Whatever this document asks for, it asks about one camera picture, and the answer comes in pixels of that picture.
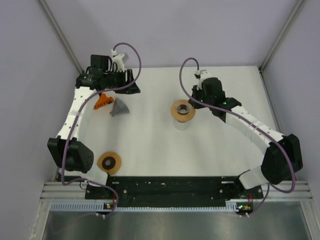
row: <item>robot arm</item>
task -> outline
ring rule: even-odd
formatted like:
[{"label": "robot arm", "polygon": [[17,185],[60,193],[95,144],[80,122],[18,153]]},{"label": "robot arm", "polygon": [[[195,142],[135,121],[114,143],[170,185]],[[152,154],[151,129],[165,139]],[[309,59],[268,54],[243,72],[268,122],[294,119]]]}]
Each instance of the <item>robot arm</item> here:
[{"label": "robot arm", "polygon": [[[193,98],[200,102],[226,109],[243,116],[257,128],[268,133],[268,135],[283,147],[290,158],[294,172],[299,171],[303,167],[300,143],[299,139],[295,135],[290,134],[286,136],[271,129],[252,116],[239,101],[233,97],[226,97],[225,92],[222,89],[221,81],[216,77],[211,77],[208,71],[198,70],[195,73],[195,77],[199,82],[198,85],[194,85],[192,88]],[[189,100],[189,103],[195,109],[204,108],[204,106],[192,101],[191,99]],[[252,124],[248,124],[233,114],[212,108],[210,110],[214,116],[220,118],[224,123],[229,124],[240,131],[260,149],[262,154],[264,154],[261,166],[240,174],[234,180],[234,186],[239,192],[266,183],[276,185],[291,178],[288,163],[280,149],[271,140],[257,131]]]},{"label": "robot arm", "polygon": [[[90,66],[86,72],[81,73],[76,79],[73,102],[66,120],[57,136],[50,138],[47,143],[55,164],[61,168],[67,137],[75,117],[79,115],[68,145],[65,170],[73,171],[72,175],[74,176],[88,177],[93,181],[99,178],[94,173],[97,172],[94,171],[95,166],[93,165],[94,153],[83,142],[91,113],[99,96],[94,96],[80,113],[78,112],[79,108],[92,94],[105,89],[123,87],[134,80],[132,69],[125,69],[128,55],[126,53],[117,54],[116,51],[112,51],[112,56],[111,59],[105,55],[91,55]],[[140,89],[134,83],[128,88],[115,92],[118,94],[136,94],[140,93]],[[102,179],[101,184],[105,184],[106,180]]]}]

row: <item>white cable clip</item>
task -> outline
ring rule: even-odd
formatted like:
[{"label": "white cable clip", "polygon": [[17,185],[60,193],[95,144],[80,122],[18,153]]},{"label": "white cable clip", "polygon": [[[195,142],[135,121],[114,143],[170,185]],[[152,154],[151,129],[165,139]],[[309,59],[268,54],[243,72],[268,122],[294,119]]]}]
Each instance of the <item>white cable clip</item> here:
[{"label": "white cable clip", "polygon": [[81,112],[78,112],[78,111],[70,111],[68,112],[68,115],[71,115],[71,116],[79,116],[79,117],[83,117],[83,113]]},{"label": "white cable clip", "polygon": [[201,74],[201,70],[195,70],[195,75],[200,75]]},{"label": "white cable clip", "polygon": [[111,49],[111,56],[114,57],[114,56],[116,56],[116,55],[118,55],[118,54],[117,54],[117,50]]}]

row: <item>brown tape roll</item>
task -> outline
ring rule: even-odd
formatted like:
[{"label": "brown tape roll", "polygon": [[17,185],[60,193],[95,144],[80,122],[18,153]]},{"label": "brown tape roll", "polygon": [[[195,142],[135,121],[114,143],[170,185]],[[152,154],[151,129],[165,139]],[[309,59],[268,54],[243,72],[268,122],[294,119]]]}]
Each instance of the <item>brown tape roll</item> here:
[{"label": "brown tape roll", "polygon": [[[186,107],[189,110],[189,112],[187,114],[180,114],[178,110],[179,110],[179,107],[181,108],[181,106],[183,106],[184,108]],[[180,123],[186,123],[190,121],[191,119],[194,118],[195,114],[196,114],[196,110],[192,107],[190,103],[188,103],[188,100],[181,99],[181,100],[175,101],[171,105],[171,115],[175,120],[177,120]]]},{"label": "brown tape roll", "polygon": [[121,158],[117,153],[108,151],[99,157],[96,164],[102,171],[113,175],[118,172],[121,167]]}]

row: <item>gray triangular object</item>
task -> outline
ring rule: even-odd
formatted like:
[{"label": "gray triangular object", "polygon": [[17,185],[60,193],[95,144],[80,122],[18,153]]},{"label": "gray triangular object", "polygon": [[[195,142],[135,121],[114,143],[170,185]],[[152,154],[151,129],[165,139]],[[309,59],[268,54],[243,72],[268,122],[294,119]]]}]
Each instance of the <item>gray triangular object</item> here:
[{"label": "gray triangular object", "polygon": [[120,98],[116,97],[110,115],[114,117],[120,114],[128,114],[129,112],[127,105]]}]

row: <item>roll of tape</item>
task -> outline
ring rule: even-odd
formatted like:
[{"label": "roll of tape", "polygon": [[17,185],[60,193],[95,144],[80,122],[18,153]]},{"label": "roll of tape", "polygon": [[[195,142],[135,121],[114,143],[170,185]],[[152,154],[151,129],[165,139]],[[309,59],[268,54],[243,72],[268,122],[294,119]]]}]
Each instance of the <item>roll of tape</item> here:
[{"label": "roll of tape", "polygon": [[190,120],[194,118],[196,110],[188,100],[181,99],[175,101],[171,106],[171,115],[174,118],[174,126],[178,130],[185,130],[190,125]]},{"label": "roll of tape", "polygon": [[121,167],[121,158],[117,153],[108,151],[99,157],[96,164],[102,171],[113,175],[118,172]]}]

